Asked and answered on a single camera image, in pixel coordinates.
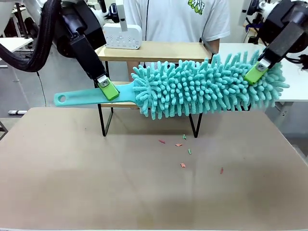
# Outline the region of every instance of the white device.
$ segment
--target white device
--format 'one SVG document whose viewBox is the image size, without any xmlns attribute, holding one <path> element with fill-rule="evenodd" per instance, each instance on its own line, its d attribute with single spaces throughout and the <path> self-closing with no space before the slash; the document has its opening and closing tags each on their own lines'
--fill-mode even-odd
<svg viewBox="0 0 308 231">
<path fill-rule="evenodd" d="M 139 25 L 127 25 L 123 0 L 116 0 L 115 3 L 120 23 L 106 23 L 103 26 L 106 47 L 136 50 L 142 43 L 142 29 Z"/>
<path fill-rule="evenodd" d="M 107 23 L 103 32 L 108 48 L 136 50 L 142 43 L 142 30 L 138 25 L 127 25 L 127 31 L 122 31 L 120 24 Z"/>
</svg>

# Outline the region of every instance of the desk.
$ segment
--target desk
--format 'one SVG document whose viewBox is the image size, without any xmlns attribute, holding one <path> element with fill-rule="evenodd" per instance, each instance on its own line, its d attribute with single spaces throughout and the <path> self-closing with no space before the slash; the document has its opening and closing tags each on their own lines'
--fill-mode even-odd
<svg viewBox="0 0 308 231">
<path fill-rule="evenodd" d="M 32 41 L 32 38 L 0 38 L 0 43 L 10 52 L 17 51 L 18 49 L 31 43 Z"/>
<path fill-rule="evenodd" d="M 204 115 L 198 139 L 187 117 L 114 114 L 104 138 L 95 109 L 30 109 L 0 142 L 0 227 L 308 227 L 308 167 L 263 112 Z"/>
</svg>

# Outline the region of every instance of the person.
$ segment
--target person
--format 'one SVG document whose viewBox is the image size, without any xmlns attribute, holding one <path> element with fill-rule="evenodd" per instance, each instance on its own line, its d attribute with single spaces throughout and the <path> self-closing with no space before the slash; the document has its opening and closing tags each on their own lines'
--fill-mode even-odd
<svg viewBox="0 0 308 231">
<path fill-rule="evenodd" d="M 124 0 L 127 24 L 142 28 L 143 41 L 199 42 L 214 52 L 230 34 L 229 0 Z M 129 79 L 139 62 L 128 62 Z"/>
</svg>

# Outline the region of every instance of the green graphic print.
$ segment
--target green graphic print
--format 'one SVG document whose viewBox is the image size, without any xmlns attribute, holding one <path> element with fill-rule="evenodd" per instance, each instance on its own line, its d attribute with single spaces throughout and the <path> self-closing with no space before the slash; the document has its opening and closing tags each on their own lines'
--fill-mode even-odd
<svg viewBox="0 0 308 231">
<path fill-rule="evenodd" d="M 202 15 L 205 4 L 203 0 L 188 0 L 188 5 L 191 6 L 194 11 L 200 15 Z"/>
</svg>

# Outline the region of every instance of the chenille microfiber duster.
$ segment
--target chenille microfiber duster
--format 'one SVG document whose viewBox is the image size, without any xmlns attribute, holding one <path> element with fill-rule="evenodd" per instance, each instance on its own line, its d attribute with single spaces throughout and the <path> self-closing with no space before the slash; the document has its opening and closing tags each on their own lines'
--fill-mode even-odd
<svg viewBox="0 0 308 231">
<path fill-rule="evenodd" d="M 134 81 L 116 88 L 120 95 L 108 101 L 100 89 L 58 93 L 54 97 L 55 105 L 80 105 L 93 103 L 133 102 L 140 108 L 141 114 L 151 115 L 152 119 L 165 117 L 221 112 L 236 109 L 241 111 L 252 108 L 274 106 L 283 88 L 288 88 L 282 76 L 282 65 L 276 64 L 268 70 L 254 85 L 244 80 L 246 73 L 256 64 L 259 52 L 255 52 L 247 61 L 248 53 L 230 54 L 225 63 L 219 55 L 214 55 L 212 63 L 208 59 L 198 63 L 179 61 L 173 63 L 154 63 L 151 67 L 134 67 L 131 74 Z"/>
</svg>

